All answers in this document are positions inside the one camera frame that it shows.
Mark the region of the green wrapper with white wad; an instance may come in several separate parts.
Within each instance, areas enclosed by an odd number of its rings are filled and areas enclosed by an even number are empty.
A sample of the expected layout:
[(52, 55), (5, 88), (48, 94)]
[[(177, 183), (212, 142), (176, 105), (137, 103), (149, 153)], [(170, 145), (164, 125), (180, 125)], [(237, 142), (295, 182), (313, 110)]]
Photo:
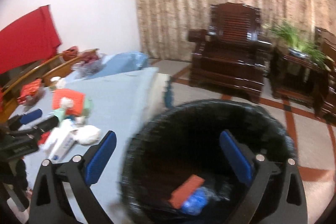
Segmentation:
[(60, 100), (58, 109), (53, 111), (53, 114), (58, 118), (59, 122), (69, 119), (76, 126), (84, 126), (92, 112), (93, 103), (91, 99), (84, 98), (80, 102), (75, 102), (73, 99), (63, 97)]

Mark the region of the orange foam net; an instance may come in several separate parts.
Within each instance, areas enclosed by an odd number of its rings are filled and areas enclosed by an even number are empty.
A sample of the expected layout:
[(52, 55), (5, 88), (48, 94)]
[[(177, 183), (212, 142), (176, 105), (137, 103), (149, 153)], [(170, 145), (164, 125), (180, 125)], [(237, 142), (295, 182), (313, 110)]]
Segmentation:
[(52, 95), (52, 109), (63, 109), (66, 115), (79, 116), (84, 109), (84, 93), (71, 89), (56, 89)]

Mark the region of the white paper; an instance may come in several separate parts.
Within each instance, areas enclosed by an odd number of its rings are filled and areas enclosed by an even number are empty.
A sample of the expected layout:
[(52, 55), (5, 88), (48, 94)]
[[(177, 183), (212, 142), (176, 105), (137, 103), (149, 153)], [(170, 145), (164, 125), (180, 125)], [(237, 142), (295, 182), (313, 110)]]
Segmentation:
[(101, 130), (93, 125), (79, 127), (74, 134), (74, 140), (80, 145), (92, 145), (100, 139)]

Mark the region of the black lined trash bin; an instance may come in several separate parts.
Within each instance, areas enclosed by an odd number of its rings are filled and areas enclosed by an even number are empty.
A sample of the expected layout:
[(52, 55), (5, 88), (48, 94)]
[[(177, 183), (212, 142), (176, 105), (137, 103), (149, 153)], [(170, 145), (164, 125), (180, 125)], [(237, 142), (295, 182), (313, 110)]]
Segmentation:
[[(121, 200), (134, 223), (225, 223), (247, 187), (221, 149), (229, 131), (269, 161), (296, 160), (285, 127), (260, 106), (224, 100), (179, 105), (148, 122), (129, 142), (121, 176)], [(218, 201), (192, 216), (169, 203), (171, 193), (191, 175), (205, 179)]]

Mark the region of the white blue box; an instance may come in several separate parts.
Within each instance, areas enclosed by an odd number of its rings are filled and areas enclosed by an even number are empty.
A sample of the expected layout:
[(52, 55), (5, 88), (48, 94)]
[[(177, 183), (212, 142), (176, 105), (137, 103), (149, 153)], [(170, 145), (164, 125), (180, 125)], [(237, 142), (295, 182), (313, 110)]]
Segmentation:
[(70, 119), (63, 120), (58, 127), (54, 128), (42, 145), (47, 159), (53, 163), (62, 160), (75, 142), (74, 132), (76, 130), (75, 123)]

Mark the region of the light blue table cloth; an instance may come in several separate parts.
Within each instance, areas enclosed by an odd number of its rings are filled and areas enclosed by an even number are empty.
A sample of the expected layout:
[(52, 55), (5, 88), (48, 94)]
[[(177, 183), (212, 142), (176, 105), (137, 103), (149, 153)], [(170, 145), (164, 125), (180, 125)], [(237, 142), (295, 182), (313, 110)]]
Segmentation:
[[(170, 78), (167, 74), (159, 73), (158, 68), (149, 67), (140, 71), (66, 83), (66, 89), (84, 93), (85, 98), (93, 104), (86, 124), (101, 130), (99, 140), (109, 130), (116, 133), (116, 149), (98, 183), (91, 186), (101, 207), (114, 223), (132, 223), (121, 202), (120, 180), (123, 160), (131, 137), (147, 121), (164, 110), (164, 96)], [(46, 88), (44, 97), (32, 109), (41, 109), (43, 116), (33, 124), (51, 116), (53, 95), (54, 93)], [(37, 152), (24, 156), (27, 180), (31, 189), (42, 161), (49, 159), (55, 145), (56, 141), (51, 144), (46, 141), (39, 146)], [(64, 182), (61, 185), (65, 186), (66, 197), (69, 198), (76, 220), (89, 223), (76, 202), (70, 184)]]

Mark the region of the red snack packet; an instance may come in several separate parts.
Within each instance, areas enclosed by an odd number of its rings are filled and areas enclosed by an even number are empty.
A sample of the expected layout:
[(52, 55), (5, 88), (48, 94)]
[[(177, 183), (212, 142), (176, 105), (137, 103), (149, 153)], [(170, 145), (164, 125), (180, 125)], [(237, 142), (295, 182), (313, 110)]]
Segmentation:
[(37, 78), (34, 81), (30, 82), (29, 84), (24, 85), (21, 88), (19, 97), (17, 99), (18, 104), (24, 105), (28, 102), (28, 99), (31, 97), (33, 98), (38, 94), (38, 92), (43, 88), (42, 79)]

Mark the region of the small white jar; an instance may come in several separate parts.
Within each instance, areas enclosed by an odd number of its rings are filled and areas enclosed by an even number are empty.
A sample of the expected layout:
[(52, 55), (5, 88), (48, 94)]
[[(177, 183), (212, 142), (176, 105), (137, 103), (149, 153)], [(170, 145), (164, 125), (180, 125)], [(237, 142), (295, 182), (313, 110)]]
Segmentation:
[(50, 85), (49, 88), (50, 90), (55, 90), (58, 88), (58, 82), (61, 80), (60, 76), (55, 76), (50, 79)]

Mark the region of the wooden chair back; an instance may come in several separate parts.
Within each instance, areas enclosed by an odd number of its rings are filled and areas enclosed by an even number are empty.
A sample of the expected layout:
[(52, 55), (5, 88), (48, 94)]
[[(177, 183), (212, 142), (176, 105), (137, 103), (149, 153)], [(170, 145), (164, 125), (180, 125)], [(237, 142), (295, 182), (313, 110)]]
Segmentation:
[(41, 62), (37, 61), (20, 72), (12, 80), (1, 88), (1, 123), (5, 123), (14, 110), (18, 107), (17, 98), (23, 85), (28, 84), (35, 79), (42, 79), (45, 86), (49, 86), (54, 76), (66, 77), (72, 72), (72, 65), (79, 63), (84, 53), (97, 53), (98, 48), (80, 52), (79, 55), (69, 61), (62, 60), (62, 54), (59, 53), (51, 59)]

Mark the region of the red fruit bag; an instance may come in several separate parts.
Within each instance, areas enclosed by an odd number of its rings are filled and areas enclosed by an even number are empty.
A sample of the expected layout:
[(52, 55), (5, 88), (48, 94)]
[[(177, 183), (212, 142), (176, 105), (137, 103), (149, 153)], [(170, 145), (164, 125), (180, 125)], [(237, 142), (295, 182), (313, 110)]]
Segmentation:
[(79, 62), (72, 65), (71, 69), (79, 79), (92, 76), (103, 69), (103, 57), (96, 51), (82, 53)]

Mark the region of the blue wrapper in bin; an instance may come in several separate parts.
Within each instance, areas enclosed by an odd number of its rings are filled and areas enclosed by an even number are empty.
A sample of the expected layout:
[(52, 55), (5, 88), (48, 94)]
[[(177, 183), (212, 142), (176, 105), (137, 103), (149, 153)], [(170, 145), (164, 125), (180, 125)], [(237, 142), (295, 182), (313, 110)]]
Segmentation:
[(213, 190), (201, 186), (197, 188), (183, 203), (180, 211), (183, 214), (196, 216), (211, 202), (218, 201), (218, 196)]

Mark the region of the red cloth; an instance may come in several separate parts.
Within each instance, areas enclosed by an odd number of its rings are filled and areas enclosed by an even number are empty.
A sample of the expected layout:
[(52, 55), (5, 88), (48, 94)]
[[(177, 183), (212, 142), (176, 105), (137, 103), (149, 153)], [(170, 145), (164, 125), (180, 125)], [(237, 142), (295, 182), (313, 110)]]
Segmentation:
[(49, 5), (22, 16), (1, 30), (1, 73), (56, 55), (61, 45)]

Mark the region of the blue plastic bag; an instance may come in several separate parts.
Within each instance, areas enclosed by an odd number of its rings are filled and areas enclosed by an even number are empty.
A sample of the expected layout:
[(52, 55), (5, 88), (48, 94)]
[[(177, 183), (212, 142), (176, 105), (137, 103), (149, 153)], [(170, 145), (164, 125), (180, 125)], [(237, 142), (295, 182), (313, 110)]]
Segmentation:
[(102, 68), (86, 79), (111, 76), (120, 73), (140, 71), (148, 67), (148, 56), (142, 52), (124, 52), (103, 58)]

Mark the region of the orange card in bin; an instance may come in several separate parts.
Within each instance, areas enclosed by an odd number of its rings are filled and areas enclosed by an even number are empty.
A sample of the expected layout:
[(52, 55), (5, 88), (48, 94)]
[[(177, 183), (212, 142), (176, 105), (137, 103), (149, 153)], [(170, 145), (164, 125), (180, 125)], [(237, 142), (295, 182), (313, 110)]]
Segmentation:
[(177, 187), (172, 193), (169, 199), (169, 203), (175, 209), (180, 209), (183, 203), (201, 187), (205, 182), (204, 178), (201, 178), (195, 174), (191, 175), (182, 185)]

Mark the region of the dark wooden side table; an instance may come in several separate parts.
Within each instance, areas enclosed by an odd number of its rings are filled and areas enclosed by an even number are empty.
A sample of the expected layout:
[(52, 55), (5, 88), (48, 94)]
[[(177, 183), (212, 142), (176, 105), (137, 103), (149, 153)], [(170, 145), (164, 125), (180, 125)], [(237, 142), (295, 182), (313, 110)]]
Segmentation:
[(270, 61), (268, 79), (274, 98), (288, 98), (313, 108), (319, 85), (327, 70), (309, 58), (290, 53), (288, 48), (276, 46)]

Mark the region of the green potted plant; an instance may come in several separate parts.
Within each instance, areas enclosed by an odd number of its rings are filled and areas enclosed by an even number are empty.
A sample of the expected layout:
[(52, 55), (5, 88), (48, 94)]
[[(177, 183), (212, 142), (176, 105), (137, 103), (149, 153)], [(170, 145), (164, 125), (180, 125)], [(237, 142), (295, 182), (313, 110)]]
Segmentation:
[(283, 20), (281, 23), (271, 24), (267, 30), (271, 38), (275, 39), (276, 47), (284, 50), (285, 53), (308, 59), (320, 68), (325, 67), (326, 55), (318, 49), (315, 43), (307, 39), (303, 31), (288, 21)]

